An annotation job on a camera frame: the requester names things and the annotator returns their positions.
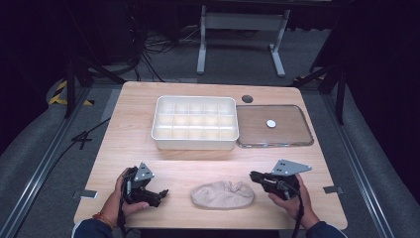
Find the person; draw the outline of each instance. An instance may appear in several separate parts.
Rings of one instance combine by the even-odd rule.
[[[110,194],[101,211],[94,215],[91,219],[86,219],[78,222],[74,228],[72,237],[95,237],[95,238],[112,238],[112,228],[116,227],[118,218],[118,209],[121,197],[121,185],[123,183],[123,175],[127,172],[125,169],[123,173],[117,178],[114,191]],[[339,229],[332,225],[321,221],[312,209],[311,200],[308,189],[303,183],[302,177],[296,175],[299,185],[300,194],[304,204],[304,215],[301,219],[301,225],[306,229],[307,238],[345,238],[347,237]],[[297,196],[290,200],[283,200],[273,193],[269,193],[268,197],[274,204],[286,210],[287,214],[296,219],[299,212],[299,199]],[[139,202],[134,204],[123,203],[123,211],[126,216],[135,212],[141,211],[149,207],[146,202]]]

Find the clear plastic lid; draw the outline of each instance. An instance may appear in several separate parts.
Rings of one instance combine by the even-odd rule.
[[[314,139],[296,105],[238,105],[238,145],[243,148],[310,146]]]

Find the human hand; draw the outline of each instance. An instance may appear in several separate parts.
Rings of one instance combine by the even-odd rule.
[[[120,208],[120,198],[121,198],[121,186],[123,184],[123,176],[127,173],[128,169],[125,169],[117,178],[115,182],[114,191],[109,195],[104,206],[102,207],[101,214],[114,226],[117,225],[118,212]],[[128,204],[127,202],[123,203],[123,211],[125,216],[129,216],[135,212],[141,211],[149,207],[147,202],[138,202],[134,204]]]
[[[315,225],[319,220],[318,216],[312,210],[311,199],[309,197],[308,189],[306,188],[305,184],[303,183],[302,177],[300,175],[296,175],[297,180],[299,181],[300,185],[300,195],[302,197],[302,202],[304,206],[304,214],[301,220],[301,225],[308,230],[313,225]],[[274,193],[269,193],[268,197],[274,202],[274,204],[284,208],[287,214],[293,218],[297,218],[297,214],[299,212],[299,197],[295,196],[290,200],[283,200]]]

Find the white circular label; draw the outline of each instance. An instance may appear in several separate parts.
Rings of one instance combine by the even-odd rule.
[[[266,126],[269,127],[269,128],[274,128],[275,127],[275,121],[273,121],[273,120],[266,121]]]

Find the wooden table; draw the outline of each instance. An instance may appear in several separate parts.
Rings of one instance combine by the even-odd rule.
[[[242,96],[254,98],[252,104],[295,104],[305,114],[314,137],[312,146],[232,151],[160,151],[151,131],[157,100],[162,95],[229,96],[237,105]],[[118,175],[141,162],[155,174],[147,189],[169,189],[158,208],[151,207],[128,217],[128,227],[215,228],[215,229],[292,229],[295,221],[267,197],[260,184],[252,182],[250,171],[270,172],[279,159],[311,166],[301,174],[311,195],[315,212],[322,220],[340,229],[347,219],[336,193],[324,192],[333,185],[307,109],[298,89],[291,87],[127,82],[124,84],[86,189],[98,191],[96,199],[82,198],[74,221],[98,212],[113,191]],[[233,210],[203,209],[191,202],[191,190],[218,180],[244,181],[256,193],[250,206]]]

